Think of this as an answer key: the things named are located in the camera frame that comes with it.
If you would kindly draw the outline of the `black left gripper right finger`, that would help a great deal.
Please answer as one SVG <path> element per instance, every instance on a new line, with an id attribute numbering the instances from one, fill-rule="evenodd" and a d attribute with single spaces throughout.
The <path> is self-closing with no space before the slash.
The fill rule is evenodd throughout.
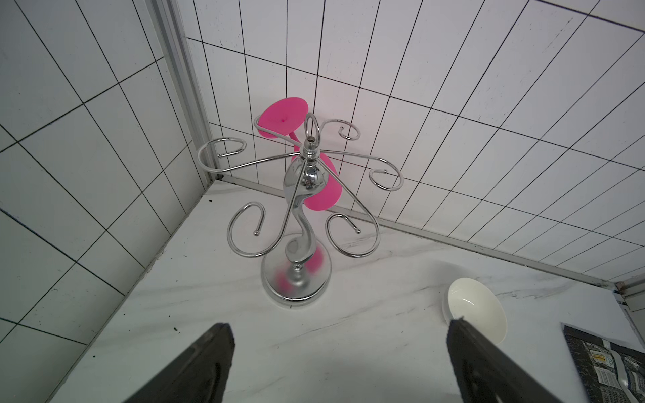
<path id="1" fill-rule="evenodd" d="M 465 319 L 448 326 L 447 347 L 464 402 L 558 402 Z"/>

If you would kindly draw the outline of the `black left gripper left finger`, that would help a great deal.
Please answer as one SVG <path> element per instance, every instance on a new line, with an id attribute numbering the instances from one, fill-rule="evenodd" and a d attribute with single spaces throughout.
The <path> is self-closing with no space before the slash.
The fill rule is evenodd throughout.
<path id="1" fill-rule="evenodd" d="M 234 350 L 230 325 L 216 323 L 127 401 L 221 402 Z"/>

